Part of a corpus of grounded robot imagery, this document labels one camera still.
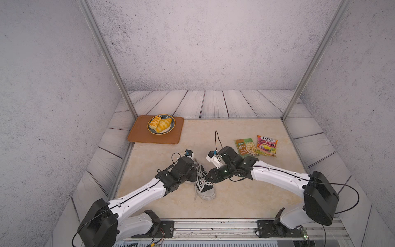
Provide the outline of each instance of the textured gray wall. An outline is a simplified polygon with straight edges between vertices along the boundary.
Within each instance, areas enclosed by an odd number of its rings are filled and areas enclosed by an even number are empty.
[[[89,0],[128,90],[294,89],[339,0]]]
[[[354,0],[301,98],[395,232],[394,0]]]
[[[75,0],[1,1],[0,44],[0,246],[44,246],[120,92]]]

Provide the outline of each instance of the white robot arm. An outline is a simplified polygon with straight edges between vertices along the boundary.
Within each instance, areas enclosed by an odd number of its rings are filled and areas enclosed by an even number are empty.
[[[221,149],[218,154],[211,151],[206,159],[216,166],[207,176],[207,180],[212,183],[219,183],[235,175],[271,183],[304,198],[303,203],[282,208],[278,212],[276,218],[278,227],[282,228],[280,231],[286,232],[287,229],[294,229],[308,222],[332,224],[339,196],[322,173],[292,172],[250,156],[242,159],[229,146]]]
[[[177,190],[183,182],[196,180],[192,152],[187,150],[185,154],[175,165],[159,171],[155,178],[128,195],[109,202],[103,199],[94,202],[77,230],[85,247],[111,247],[116,241],[140,234],[154,236],[160,219],[152,210],[130,216]]]

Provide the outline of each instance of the croissant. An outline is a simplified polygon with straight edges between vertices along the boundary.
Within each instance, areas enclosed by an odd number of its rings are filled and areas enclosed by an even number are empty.
[[[160,117],[160,116],[156,116],[156,117],[154,117],[154,119],[149,123],[149,127],[151,128],[151,129],[156,129],[157,127],[158,127],[158,124],[159,124],[159,121],[161,120],[162,118]]]
[[[171,118],[162,119],[159,121],[158,127],[156,128],[156,132],[160,133],[167,129],[171,124]]]

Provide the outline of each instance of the blue-rimmed plate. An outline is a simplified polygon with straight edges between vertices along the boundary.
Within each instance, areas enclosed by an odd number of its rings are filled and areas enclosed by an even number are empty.
[[[157,116],[161,117],[161,119],[171,118],[170,127],[165,129],[165,130],[163,130],[163,131],[161,131],[160,133],[156,132],[156,130],[154,130],[154,129],[151,129],[151,127],[149,126],[150,122]],[[148,121],[147,128],[148,128],[149,132],[151,132],[154,135],[163,135],[163,134],[169,133],[170,131],[172,131],[174,129],[174,126],[175,126],[175,119],[174,119],[174,117],[172,117],[170,115],[167,115],[167,114],[162,114],[162,115],[157,115],[157,116],[152,117],[151,120]]]

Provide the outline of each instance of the black motor joint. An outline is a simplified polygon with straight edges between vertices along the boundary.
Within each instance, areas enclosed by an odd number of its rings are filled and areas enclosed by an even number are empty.
[[[221,149],[218,154],[226,165],[211,169],[207,175],[209,182],[219,183],[234,175],[252,180],[251,167],[258,161],[257,158],[247,156],[243,159],[229,146]]]
[[[187,156],[182,156],[175,166],[172,165],[158,172],[155,178],[163,183],[163,187],[166,188],[165,195],[167,195],[177,190],[178,186],[185,181],[195,182],[196,172],[194,161]]]

